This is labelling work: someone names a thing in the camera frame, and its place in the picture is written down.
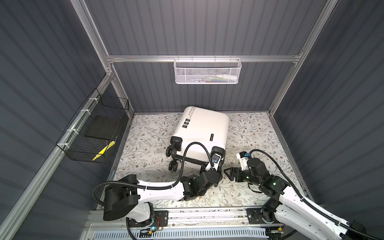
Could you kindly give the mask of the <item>white perforated vent panel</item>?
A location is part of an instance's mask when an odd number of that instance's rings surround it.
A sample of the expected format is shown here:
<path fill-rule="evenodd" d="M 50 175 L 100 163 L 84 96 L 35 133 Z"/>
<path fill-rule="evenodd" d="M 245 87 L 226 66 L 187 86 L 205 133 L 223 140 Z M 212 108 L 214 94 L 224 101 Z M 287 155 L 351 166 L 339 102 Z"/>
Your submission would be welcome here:
<path fill-rule="evenodd" d="M 149 236 L 141 236 L 132 230 L 137 240 L 267 240 L 266 230 L 262 228 L 195 228 L 165 229 Z"/>

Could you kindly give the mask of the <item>black flat pad in basket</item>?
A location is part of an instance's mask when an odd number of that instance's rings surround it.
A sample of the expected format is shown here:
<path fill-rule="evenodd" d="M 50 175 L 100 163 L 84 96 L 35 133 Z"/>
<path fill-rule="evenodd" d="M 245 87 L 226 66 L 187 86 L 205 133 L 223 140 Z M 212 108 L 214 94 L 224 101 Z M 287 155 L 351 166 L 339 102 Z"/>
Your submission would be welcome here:
<path fill-rule="evenodd" d="M 85 131 L 85 137 L 99 140 L 115 140 L 123 123 L 121 119 L 96 116 Z"/>

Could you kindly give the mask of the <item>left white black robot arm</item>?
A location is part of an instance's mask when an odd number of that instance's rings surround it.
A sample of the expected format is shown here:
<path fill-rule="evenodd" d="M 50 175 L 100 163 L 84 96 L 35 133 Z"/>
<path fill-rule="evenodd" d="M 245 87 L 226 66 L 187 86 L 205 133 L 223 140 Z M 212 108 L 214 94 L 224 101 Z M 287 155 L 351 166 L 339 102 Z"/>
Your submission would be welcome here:
<path fill-rule="evenodd" d="M 162 218 L 155 216 L 154 201 L 191 201 L 204 196 L 208 189 L 217 187 L 222 179 L 225 152 L 216 147 L 208 151 L 202 143 L 192 142 L 187 145 L 182 156 L 181 170 L 184 169 L 187 152 L 193 145 L 202 147 L 209 158 L 207 166 L 203 167 L 197 177 L 179 173 L 175 182 L 151 183 L 139 181 L 136 175 L 128 175 L 118 181 L 107 181 L 95 186 L 92 197 L 104 208 L 103 220 L 125 218 L 128 234 L 134 240 L 136 237 L 131 231 L 132 220 L 146 227 L 141 235 L 152 234 L 163 226 L 160 222 Z"/>

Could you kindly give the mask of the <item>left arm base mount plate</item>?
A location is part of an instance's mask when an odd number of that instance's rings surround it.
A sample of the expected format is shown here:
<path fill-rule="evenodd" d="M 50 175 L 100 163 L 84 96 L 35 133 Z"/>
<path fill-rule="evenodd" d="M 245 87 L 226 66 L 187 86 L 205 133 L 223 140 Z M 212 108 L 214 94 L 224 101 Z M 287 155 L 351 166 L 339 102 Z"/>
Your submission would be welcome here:
<path fill-rule="evenodd" d="M 155 210 L 153 214 L 150 215 L 150 218 L 139 223 L 136 220 L 129 218 L 129 227 L 132 228 L 143 228 L 143 227 L 167 227 L 169 220 L 169 211 L 157 211 Z"/>

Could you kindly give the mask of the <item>black carry-on suitcase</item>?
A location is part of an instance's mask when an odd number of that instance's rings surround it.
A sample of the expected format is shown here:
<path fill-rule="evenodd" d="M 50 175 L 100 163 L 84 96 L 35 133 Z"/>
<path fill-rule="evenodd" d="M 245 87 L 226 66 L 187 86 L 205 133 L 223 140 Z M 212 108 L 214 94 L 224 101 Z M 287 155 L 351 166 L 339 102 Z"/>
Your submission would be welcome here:
<path fill-rule="evenodd" d="M 212 110 L 189 106 L 185 108 L 180 121 L 166 149 L 166 156 L 171 157 L 169 171 L 176 172 L 181 163 L 184 151 L 192 142 L 204 145 L 191 146 L 186 154 L 185 167 L 196 170 L 208 163 L 211 167 L 211 157 L 214 153 L 222 156 L 217 171 L 222 171 L 226 155 L 230 119 L 228 115 Z"/>

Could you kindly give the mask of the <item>aluminium front rail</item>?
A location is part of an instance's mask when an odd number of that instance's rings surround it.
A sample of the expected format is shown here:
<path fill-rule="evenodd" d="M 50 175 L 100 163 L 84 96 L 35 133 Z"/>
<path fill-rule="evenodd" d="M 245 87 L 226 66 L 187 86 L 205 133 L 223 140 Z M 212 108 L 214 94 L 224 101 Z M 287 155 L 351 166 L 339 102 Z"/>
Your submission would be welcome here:
<path fill-rule="evenodd" d="M 257 226 L 272 227 L 283 224 L 250 224 L 246 215 L 247 208 L 261 208 L 261 206 L 241 207 L 207 207 L 207 208 L 168 208 L 154 209 L 169 211 L 168 228 L 182 227 L 241 227 Z M 126 227 L 126 218 L 113 221 L 103 220 L 103 211 L 91 211 L 86 221 L 85 230 L 112 230 Z"/>

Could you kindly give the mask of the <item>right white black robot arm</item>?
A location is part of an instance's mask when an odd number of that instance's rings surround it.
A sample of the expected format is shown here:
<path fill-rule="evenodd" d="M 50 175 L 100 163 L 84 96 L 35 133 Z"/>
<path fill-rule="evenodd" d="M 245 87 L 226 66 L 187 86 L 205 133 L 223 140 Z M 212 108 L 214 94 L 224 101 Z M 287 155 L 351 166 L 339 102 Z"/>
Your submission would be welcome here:
<path fill-rule="evenodd" d="M 266 223 L 280 222 L 312 240 L 376 239 L 359 222 L 338 217 L 302 195 L 285 173 L 271 174 L 251 153 L 240 152 L 237 158 L 241 166 L 224 172 L 230 181 L 256 186 L 259 193 L 269 197 L 261 211 Z"/>

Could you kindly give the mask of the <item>yellow black striped item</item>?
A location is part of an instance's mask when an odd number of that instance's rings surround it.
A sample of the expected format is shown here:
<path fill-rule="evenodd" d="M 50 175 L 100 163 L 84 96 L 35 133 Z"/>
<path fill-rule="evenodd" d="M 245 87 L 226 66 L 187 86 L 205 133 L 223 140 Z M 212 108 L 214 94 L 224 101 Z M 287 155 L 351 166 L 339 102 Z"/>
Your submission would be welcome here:
<path fill-rule="evenodd" d="M 94 162 L 96 159 L 98 159 L 102 155 L 104 155 L 107 150 L 109 150 L 110 148 L 112 148 L 115 145 L 115 143 L 116 143 L 115 141 L 111 141 L 107 146 L 105 146 L 99 153 L 97 153 L 95 155 L 95 157 L 92 159 L 92 161 Z"/>

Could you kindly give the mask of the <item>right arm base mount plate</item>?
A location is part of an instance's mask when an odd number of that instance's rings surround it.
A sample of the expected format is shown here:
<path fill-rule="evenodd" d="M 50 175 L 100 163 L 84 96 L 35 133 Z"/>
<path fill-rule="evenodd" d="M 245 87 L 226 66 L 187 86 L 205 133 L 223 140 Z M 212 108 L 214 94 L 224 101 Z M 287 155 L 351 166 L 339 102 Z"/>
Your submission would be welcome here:
<path fill-rule="evenodd" d="M 263 208 L 247 208 L 246 215 L 250 224 L 281 224 L 274 212 Z"/>

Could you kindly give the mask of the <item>white tube in basket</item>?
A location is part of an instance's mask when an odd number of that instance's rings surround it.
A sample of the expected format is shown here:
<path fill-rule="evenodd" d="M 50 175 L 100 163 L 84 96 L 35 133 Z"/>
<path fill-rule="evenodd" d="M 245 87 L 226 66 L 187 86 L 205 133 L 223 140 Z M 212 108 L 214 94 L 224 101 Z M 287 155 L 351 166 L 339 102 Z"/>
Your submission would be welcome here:
<path fill-rule="evenodd" d="M 216 75 L 216 78 L 222 79 L 223 81 L 227 81 L 227 82 L 237 82 L 239 77 L 237 75 L 222 74 L 222 75 Z"/>

